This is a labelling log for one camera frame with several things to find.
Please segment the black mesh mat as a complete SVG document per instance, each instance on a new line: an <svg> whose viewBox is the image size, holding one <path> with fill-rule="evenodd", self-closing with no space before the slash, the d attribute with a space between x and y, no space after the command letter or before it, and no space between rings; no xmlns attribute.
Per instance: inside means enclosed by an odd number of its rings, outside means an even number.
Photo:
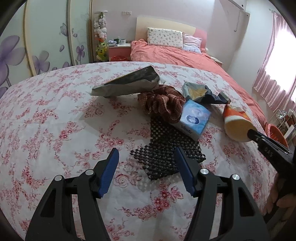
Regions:
<svg viewBox="0 0 296 241"><path fill-rule="evenodd" d="M179 172L174 152L181 147L187 157L201 163L206 160L198 141L158 118L151 117L151 141L130 154L142 165L148 178L158 180Z"/></svg>

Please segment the blue tissue pack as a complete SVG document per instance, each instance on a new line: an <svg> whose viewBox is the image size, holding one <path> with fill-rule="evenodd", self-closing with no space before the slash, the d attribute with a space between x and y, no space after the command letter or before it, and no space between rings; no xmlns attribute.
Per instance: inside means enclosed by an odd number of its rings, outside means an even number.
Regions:
<svg viewBox="0 0 296 241"><path fill-rule="evenodd" d="M197 141L201 137L210 115L211 112L204 106L188 100L183 106L180 120L173 126L194 141Z"/></svg>

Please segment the orange white snack bag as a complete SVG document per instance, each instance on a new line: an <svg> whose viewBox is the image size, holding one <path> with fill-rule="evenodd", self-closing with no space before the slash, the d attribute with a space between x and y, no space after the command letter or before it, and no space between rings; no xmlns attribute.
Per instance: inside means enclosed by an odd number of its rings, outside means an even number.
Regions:
<svg viewBox="0 0 296 241"><path fill-rule="evenodd" d="M247 113L240 107L227 104L223 111L224 128L227 136L237 142L249 142L249 130L257 130Z"/></svg>

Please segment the yellow lemon snack wrapper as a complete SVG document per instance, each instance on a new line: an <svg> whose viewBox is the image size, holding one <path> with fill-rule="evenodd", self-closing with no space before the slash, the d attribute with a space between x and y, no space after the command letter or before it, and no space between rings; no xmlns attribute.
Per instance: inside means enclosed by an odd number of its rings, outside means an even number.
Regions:
<svg viewBox="0 0 296 241"><path fill-rule="evenodd" d="M159 87L160 77L152 66L147 66L127 75L115 78L105 84L95 86L92 96L115 97L147 92Z"/></svg>

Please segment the orange plastic laundry basket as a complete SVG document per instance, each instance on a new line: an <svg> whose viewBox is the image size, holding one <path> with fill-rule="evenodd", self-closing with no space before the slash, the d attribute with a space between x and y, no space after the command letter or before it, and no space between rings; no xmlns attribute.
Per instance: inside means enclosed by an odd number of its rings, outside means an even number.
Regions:
<svg viewBox="0 0 296 241"><path fill-rule="evenodd" d="M265 126L265 133L266 135L281 143L283 146L285 146L286 148L288 148L288 144L287 144L287 141L284 137L284 135L281 133L281 131L275 126L273 125L272 123L268 123L266 126Z"/></svg>

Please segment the brown knitted scrunchie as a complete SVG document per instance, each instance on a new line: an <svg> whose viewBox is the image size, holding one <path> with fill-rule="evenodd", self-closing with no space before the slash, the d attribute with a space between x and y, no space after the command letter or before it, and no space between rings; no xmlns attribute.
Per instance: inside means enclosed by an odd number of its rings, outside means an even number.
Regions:
<svg viewBox="0 0 296 241"><path fill-rule="evenodd" d="M160 85L153 91L142 92L137 95L137 100L145 114L157 115L169 123L177 123L181 119L186 102L179 91L168 85Z"/></svg>

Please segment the pink floral tablecloth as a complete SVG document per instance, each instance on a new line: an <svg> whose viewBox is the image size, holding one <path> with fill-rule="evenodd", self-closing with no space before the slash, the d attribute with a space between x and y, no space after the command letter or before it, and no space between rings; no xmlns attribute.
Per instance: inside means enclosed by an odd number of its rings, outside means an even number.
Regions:
<svg viewBox="0 0 296 241"><path fill-rule="evenodd" d="M99 208L112 240L182 240L196 200L180 175L151 181L130 151L150 142L136 95L91 96L145 62L87 64L24 80L1 98L1 210L24 238L57 175L73 177L117 148L120 160Z"/></svg>

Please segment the navy yellow small wrapper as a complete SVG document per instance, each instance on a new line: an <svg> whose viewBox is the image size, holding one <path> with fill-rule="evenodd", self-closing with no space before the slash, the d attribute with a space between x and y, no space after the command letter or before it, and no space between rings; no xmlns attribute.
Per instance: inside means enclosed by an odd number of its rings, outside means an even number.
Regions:
<svg viewBox="0 0 296 241"><path fill-rule="evenodd" d="M192 100L200 104L231 103L231 99L224 92L215 95L207 85L185 82L182 86L182 92L186 100Z"/></svg>

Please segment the pink window curtain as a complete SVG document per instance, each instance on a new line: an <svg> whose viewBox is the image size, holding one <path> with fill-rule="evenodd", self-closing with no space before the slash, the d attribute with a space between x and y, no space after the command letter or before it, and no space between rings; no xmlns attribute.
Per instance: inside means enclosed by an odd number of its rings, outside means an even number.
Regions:
<svg viewBox="0 0 296 241"><path fill-rule="evenodd" d="M295 110L295 35L277 12L273 12L271 39L252 87L272 111Z"/></svg>

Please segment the pink right nightstand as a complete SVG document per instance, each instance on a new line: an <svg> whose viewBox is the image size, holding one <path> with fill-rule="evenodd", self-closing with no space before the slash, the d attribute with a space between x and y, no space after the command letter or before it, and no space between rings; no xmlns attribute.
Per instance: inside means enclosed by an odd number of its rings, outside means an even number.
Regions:
<svg viewBox="0 0 296 241"><path fill-rule="evenodd" d="M217 58L215 58L215 57L213 57L213 56L210 56L210 58L211 58L214 62L216 62L220 67L223 66L223 63L222 63L220 60L218 60Z"/></svg>

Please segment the pink nightstand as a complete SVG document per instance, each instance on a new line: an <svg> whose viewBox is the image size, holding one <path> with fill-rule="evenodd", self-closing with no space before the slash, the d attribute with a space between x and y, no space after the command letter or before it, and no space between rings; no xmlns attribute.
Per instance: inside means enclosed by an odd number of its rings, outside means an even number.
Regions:
<svg viewBox="0 0 296 241"><path fill-rule="evenodd" d="M116 45L108 47L109 61L113 56L125 56L130 61L131 44Z"/></svg>
<svg viewBox="0 0 296 241"><path fill-rule="evenodd" d="M211 58L214 62L216 62L220 67L223 66L223 63L222 63L220 60L218 60L217 58L215 58L215 57L213 57L213 56L210 56L210 58Z"/></svg>

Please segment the pink left nightstand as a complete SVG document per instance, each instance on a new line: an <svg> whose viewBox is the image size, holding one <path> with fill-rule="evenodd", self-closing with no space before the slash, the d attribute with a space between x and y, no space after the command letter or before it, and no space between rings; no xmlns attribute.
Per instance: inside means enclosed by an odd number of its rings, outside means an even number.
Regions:
<svg viewBox="0 0 296 241"><path fill-rule="evenodd" d="M131 44L116 45L108 47L109 61L113 56L125 56L130 61Z"/></svg>

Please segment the bed with coral duvet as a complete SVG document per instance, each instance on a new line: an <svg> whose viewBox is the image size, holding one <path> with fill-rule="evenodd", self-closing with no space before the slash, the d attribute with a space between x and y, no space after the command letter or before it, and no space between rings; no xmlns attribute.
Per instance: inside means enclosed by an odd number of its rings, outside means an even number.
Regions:
<svg viewBox="0 0 296 241"><path fill-rule="evenodd" d="M172 28L173 30L193 34L194 37L202 39L201 54L177 49L174 47L154 46L147 43L147 29ZM162 64L173 64L185 67L206 70L220 75L232 88L242 97L249 106L255 118L262 127L267 124L267 119L259 104L243 89L220 65L218 65L206 52L207 33L198 28L164 19L150 18L145 16L137 17L135 40L131 43L131 60L137 62L154 62Z"/></svg>

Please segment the white floral pillow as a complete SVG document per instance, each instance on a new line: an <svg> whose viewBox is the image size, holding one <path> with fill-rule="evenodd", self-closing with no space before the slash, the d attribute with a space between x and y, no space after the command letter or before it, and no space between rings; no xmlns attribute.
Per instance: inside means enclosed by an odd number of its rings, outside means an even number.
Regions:
<svg viewBox="0 0 296 241"><path fill-rule="evenodd" d="M176 30L148 28L147 43L149 45L182 49L183 33Z"/></svg>

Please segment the floral sliding wardrobe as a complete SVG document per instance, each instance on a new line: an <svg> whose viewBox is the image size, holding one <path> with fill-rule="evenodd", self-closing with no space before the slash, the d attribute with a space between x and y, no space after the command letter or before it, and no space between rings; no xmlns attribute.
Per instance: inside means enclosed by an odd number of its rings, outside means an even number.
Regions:
<svg viewBox="0 0 296 241"><path fill-rule="evenodd" d="M92 1L1 1L1 94L27 78L92 62Z"/></svg>

